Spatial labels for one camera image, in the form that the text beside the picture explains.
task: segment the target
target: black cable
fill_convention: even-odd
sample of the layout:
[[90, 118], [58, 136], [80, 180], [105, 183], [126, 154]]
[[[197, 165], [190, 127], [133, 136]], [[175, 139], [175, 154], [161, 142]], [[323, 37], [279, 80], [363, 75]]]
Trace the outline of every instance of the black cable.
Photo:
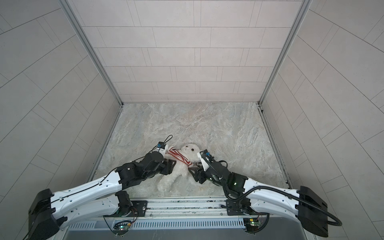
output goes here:
[[266, 189], [266, 190], [270, 190], [270, 191], [274, 191], [274, 192], [280, 193], [281, 195], [284, 195], [284, 196], [286, 196], [286, 197], [288, 197], [288, 198], [294, 199], [294, 200], [296, 200], [296, 201], [298, 201], [298, 202], [307, 204], [308, 206], [310, 206], [310, 207], [312, 207], [312, 208], [318, 210], [319, 212], [321, 212], [321, 213], [325, 214], [326, 216], [328, 216], [328, 217], [332, 218], [333, 220], [335, 220], [334, 222], [332, 222], [332, 221], [328, 221], [328, 224], [329, 224], [329, 225], [333, 225], [333, 226], [341, 226], [341, 225], [342, 225], [341, 220], [338, 219], [338, 218], [337, 218], [336, 216], [334, 216], [333, 214], [331, 214], [331, 213], [329, 213], [329, 212], [323, 210], [322, 208], [320, 208], [320, 207], [314, 205], [313, 203], [310, 203], [310, 202], [308, 202], [308, 201], [306, 201], [306, 200], [304, 200], [304, 199], [301, 199], [301, 198], [299, 198], [299, 197], [296, 197], [296, 196], [294, 196], [294, 195], [292, 195], [292, 194], [289, 194], [289, 193], [287, 193], [287, 192], [278, 190], [278, 189], [273, 188], [273, 187], [256, 186], [256, 187], [251, 188], [251, 189], [248, 190], [246, 193], [242, 194], [241, 196], [239, 196], [239, 197], [237, 197], [237, 198], [235, 198], [235, 199], [234, 199], [234, 198], [231, 198], [231, 197], [229, 196], [228, 192], [227, 192], [227, 191], [229, 191], [230, 189], [229, 189], [229, 187], [228, 187], [228, 185], [227, 185], [227, 182], [224, 180], [223, 176], [222, 176], [221, 174], [219, 174], [219, 173], [216, 171], [216, 169], [215, 169], [214, 167], [212, 167], [212, 165], [209, 163], [209, 161], [206, 161], [206, 163], [208, 164], [208, 166], [210, 166], [210, 167], [213, 169], [213, 171], [217, 174], [217, 176], [219, 176], [219, 179], [220, 179], [220, 181], [221, 181], [221, 184], [222, 184], [222, 187], [223, 187], [223, 190], [224, 190], [224, 194], [225, 194], [225, 196], [226, 196], [230, 201], [238, 202], [238, 201], [242, 200], [243, 198], [245, 198], [246, 196], [248, 196], [249, 194], [251, 194], [251, 193], [252, 193], [253, 191], [255, 191], [255, 190]]
[[108, 223], [107, 223], [107, 220], [105, 220], [105, 217], [104, 217], [104, 215], [103, 215], [103, 218], [104, 218], [104, 221], [105, 221], [105, 223], [107, 224], [107, 226], [108, 226], [109, 230], [111, 230], [111, 232], [112, 232], [113, 234], [115, 234], [115, 233], [112, 231], [112, 229], [110, 228], [110, 226], [108, 225]]

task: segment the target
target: side wall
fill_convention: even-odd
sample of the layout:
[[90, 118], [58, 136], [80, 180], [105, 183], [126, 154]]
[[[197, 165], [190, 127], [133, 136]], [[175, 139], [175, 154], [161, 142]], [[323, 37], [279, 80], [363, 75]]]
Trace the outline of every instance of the side wall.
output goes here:
[[383, 15], [314, 0], [262, 106], [293, 187], [329, 204], [340, 240], [384, 236]]
[[301, 5], [68, 2], [124, 102], [259, 101]]
[[56, 0], [0, 1], [2, 239], [39, 191], [86, 181], [118, 108]]

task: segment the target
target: stuffed toy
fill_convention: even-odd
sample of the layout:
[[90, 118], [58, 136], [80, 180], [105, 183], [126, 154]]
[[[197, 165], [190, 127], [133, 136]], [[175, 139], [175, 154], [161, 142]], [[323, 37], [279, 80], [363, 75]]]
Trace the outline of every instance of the stuffed toy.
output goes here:
[[200, 152], [199, 147], [192, 143], [186, 144], [180, 150], [170, 147], [165, 153], [164, 158], [176, 160], [176, 165], [171, 174], [161, 178], [157, 184], [157, 189], [160, 192], [167, 192], [170, 190], [177, 177], [181, 175], [182, 177], [187, 178], [189, 174], [188, 167], [192, 167], [194, 163], [200, 162], [200, 159], [197, 156], [198, 152]]

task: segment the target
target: gray stone floor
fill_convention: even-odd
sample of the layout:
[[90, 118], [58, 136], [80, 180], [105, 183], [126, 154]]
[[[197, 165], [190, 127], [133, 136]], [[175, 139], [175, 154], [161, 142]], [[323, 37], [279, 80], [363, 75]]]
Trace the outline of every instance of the gray stone floor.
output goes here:
[[[144, 156], [168, 135], [177, 149], [195, 143], [208, 149], [228, 169], [260, 182], [283, 187], [284, 177], [272, 150], [255, 103], [127, 104], [112, 134], [96, 177]], [[162, 175], [129, 188], [131, 197], [165, 196], [157, 189]], [[178, 177], [166, 196], [223, 195], [222, 188], [206, 181], [200, 185]]]

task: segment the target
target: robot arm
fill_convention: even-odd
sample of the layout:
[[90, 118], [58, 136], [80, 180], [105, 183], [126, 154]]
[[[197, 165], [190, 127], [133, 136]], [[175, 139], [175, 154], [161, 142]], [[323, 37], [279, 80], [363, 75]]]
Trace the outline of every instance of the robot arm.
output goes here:
[[39, 192], [28, 212], [28, 239], [48, 239], [60, 227], [92, 217], [128, 215], [133, 206], [129, 195], [123, 190], [139, 185], [156, 174], [172, 173], [176, 161], [164, 159], [167, 149], [166, 143], [159, 142], [140, 162], [123, 164], [104, 177], [75, 188], [55, 193], [50, 189]]
[[327, 212], [324, 200], [311, 189], [301, 186], [300, 190], [283, 189], [260, 183], [246, 176], [232, 173], [221, 162], [215, 161], [207, 150], [197, 153], [202, 166], [190, 170], [195, 181], [201, 184], [206, 180], [223, 187], [228, 198], [227, 206], [232, 211], [247, 215], [267, 215], [262, 226], [251, 222], [247, 226], [250, 232], [258, 232], [268, 223], [269, 214], [300, 222], [304, 229], [328, 237], [328, 225], [341, 226], [341, 221]]

